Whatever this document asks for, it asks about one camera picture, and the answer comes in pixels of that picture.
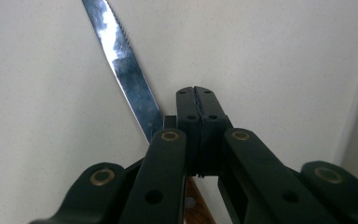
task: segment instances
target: white surface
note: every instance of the white surface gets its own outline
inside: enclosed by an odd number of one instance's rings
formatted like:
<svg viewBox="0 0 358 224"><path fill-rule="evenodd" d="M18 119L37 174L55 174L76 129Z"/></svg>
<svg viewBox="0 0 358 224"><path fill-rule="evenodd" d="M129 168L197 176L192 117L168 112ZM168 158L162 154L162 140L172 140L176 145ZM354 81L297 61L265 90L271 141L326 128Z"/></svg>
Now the white surface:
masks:
<svg viewBox="0 0 358 224"><path fill-rule="evenodd" d="M286 165L340 163L358 101L358 1L114 8L164 114L199 85ZM0 2L0 223L53 215L86 168L127 167L146 149L81 1ZM202 182L228 223L215 179Z"/></svg>

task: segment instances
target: brass screw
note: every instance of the brass screw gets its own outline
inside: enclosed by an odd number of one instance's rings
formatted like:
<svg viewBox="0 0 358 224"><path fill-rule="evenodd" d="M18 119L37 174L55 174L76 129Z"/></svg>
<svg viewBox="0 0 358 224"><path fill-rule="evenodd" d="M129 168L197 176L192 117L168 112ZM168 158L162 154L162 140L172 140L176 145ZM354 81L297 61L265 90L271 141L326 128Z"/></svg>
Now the brass screw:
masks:
<svg viewBox="0 0 358 224"><path fill-rule="evenodd" d="M167 142L176 141L179 139L179 133L176 132L166 132L161 135L161 138Z"/></svg>
<svg viewBox="0 0 358 224"><path fill-rule="evenodd" d="M92 185L103 186L115 178L115 172L109 168L103 168L94 172L89 178Z"/></svg>
<svg viewBox="0 0 358 224"><path fill-rule="evenodd" d="M246 141L249 138L251 138L251 136L248 133L245 133L243 131L235 131L231 134L231 136L240 141Z"/></svg>
<svg viewBox="0 0 358 224"><path fill-rule="evenodd" d="M339 184L344 181L344 178L342 177L342 175L340 175L336 171L326 168L326 167L322 167L322 166L317 167L317 168L315 168L313 173L315 173L316 176L318 176L322 180L329 182L331 184Z"/></svg>

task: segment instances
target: metal blade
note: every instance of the metal blade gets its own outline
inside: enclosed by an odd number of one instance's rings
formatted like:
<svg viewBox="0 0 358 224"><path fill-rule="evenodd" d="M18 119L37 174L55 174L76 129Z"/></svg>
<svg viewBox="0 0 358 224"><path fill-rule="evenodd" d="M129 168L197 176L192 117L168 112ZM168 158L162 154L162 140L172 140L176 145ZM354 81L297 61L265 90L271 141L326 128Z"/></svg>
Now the metal blade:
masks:
<svg viewBox="0 0 358 224"><path fill-rule="evenodd" d="M130 43L106 0L83 0L83 5L118 84L150 142L162 129L163 120Z"/></svg>

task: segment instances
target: black mechanical arm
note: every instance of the black mechanical arm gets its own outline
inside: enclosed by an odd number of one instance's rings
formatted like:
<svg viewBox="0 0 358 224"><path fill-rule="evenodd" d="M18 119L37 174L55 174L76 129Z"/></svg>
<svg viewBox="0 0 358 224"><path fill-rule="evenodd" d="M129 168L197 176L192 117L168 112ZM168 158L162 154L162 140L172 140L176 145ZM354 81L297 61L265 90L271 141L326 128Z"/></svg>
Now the black mechanical arm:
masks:
<svg viewBox="0 0 358 224"><path fill-rule="evenodd" d="M69 189L48 223L183 223L186 177L217 175L233 223L358 223L358 179L323 161L298 173L253 132L233 128L212 91L176 93L145 157L99 163Z"/></svg>

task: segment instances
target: knife blade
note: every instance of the knife blade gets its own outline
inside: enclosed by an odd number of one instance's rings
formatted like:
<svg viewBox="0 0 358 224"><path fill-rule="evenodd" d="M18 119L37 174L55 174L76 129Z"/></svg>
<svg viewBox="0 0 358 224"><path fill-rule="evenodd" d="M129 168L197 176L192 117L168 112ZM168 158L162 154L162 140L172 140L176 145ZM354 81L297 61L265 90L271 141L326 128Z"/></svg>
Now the knife blade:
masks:
<svg viewBox="0 0 358 224"><path fill-rule="evenodd" d="M130 42L106 0L83 0L83 5L132 113L150 142L162 129L163 118Z"/></svg>

